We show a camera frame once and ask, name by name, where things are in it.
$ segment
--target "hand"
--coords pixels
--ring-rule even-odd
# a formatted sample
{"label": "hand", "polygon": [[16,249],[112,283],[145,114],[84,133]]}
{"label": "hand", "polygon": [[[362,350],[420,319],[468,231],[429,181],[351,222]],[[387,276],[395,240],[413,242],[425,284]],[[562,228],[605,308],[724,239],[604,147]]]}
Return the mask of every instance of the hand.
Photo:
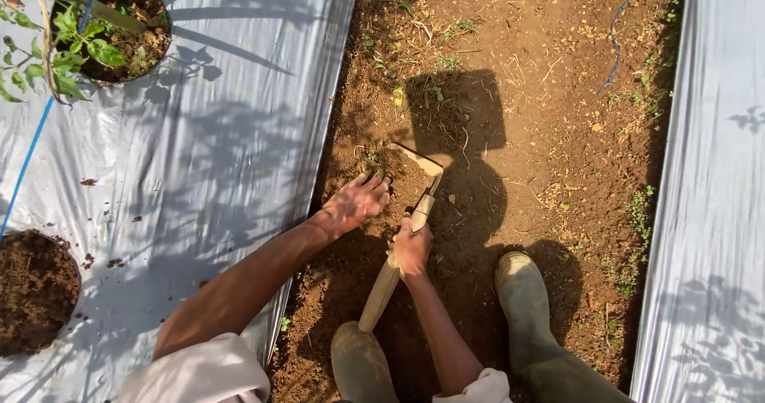
{"label": "hand", "polygon": [[365,183],[371,172],[372,170],[367,170],[361,173],[340,188],[316,213],[315,216],[326,219],[322,227],[329,231],[333,239],[338,239],[339,236],[358,227],[362,222],[376,216],[388,203],[390,178],[383,177],[383,171],[377,170],[377,173]]}
{"label": "hand", "polygon": [[416,234],[412,234],[412,216],[409,213],[404,214],[404,219],[401,220],[401,230],[393,236],[393,246],[391,247],[393,253],[396,254],[396,262],[402,281],[406,282],[409,277],[427,276],[426,266],[428,265],[432,239],[433,234],[431,234],[428,224]]}

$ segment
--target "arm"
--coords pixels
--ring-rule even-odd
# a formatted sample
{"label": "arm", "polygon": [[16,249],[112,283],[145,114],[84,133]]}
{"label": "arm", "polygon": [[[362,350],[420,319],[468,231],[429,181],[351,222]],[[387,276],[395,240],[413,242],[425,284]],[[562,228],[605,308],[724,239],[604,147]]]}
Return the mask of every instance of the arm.
{"label": "arm", "polygon": [[396,252],[401,279],[415,301],[417,316],[428,340],[443,397],[451,397],[461,394],[465,387],[477,380],[483,366],[454,328],[444,303],[428,279],[426,265],[431,238],[427,225],[412,234],[412,220],[405,214],[393,250]]}
{"label": "arm", "polygon": [[159,330],[154,359],[225,332],[240,334],[294,271],[322,248],[383,210],[390,179],[365,172],[309,220],[274,237],[217,276],[173,312]]}

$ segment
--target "rubber boot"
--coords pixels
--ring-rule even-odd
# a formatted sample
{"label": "rubber boot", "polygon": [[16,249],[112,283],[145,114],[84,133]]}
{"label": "rubber boot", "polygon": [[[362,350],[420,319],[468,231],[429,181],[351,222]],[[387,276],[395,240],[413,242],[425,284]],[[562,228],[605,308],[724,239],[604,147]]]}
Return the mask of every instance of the rubber boot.
{"label": "rubber boot", "polygon": [[332,373],[344,400],[398,403],[383,348],[356,321],[339,326],[332,338]]}
{"label": "rubber boot", "polygon": [[631,402],[607,379],[560,347],[550,332],[545,282],[531,258],[500,259],[496,293],[510,326],[510,368],[538,403]]}

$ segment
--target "planting hole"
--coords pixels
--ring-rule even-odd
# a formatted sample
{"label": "planting hole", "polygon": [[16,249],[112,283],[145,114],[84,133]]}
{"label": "planting hole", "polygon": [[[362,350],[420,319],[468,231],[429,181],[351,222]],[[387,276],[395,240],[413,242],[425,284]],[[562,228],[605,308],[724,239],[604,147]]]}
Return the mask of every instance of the planting hole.
{"label": "planting hole", "polygon": [[80,73],[109,83],[133,80],[156,67],[171,41],[170,18],[162,0],[96,1],[114,8],[121,15],[137,19],[147,29],[141,33],[131,32],[116,25],[117,22],[99,17],[94,8],[81,33],[67,34],[67,29],[73,25],[72,20],[80,24],[82,12],[77,8],[68,12],[67,6],[57,3],[51,13],[51,30],[53,36],[59,38],[56,44],[59,63],[78,65],[79,57],[86,58],[79,67]]}
{"label": "planting hole", "polygon": [[0,242],[0,357],[48,348],[80,295],[77,265],[64,240],[34,230]]}

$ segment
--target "white plastic sheet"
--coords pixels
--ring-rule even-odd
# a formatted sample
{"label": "white plastic sheet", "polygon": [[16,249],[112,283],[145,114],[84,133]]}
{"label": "white plastic sheet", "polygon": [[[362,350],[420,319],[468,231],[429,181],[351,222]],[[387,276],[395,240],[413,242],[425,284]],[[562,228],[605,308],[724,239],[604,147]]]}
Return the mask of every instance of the white plastic sheet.
{"label": "white plastic sheet", "polygon": [[[37,355],[0,359],[0,401],[115,398],[200,281],[308,213],[354,0],[164,1],[174,40],[158,69],[54,105],[43,129],[9,229],[60,235],[78,263],[96,259],[80,267],[88,320]],[[0,103],[2,213],[48,94],[24,99]],[[107,268],[116,258],[126,265]],[[264,366],[288,287],[244,333]]]}
{"label": "white plastic sheet", "polygon": [[765,401],[765,0],[685,0],[632,397]]}

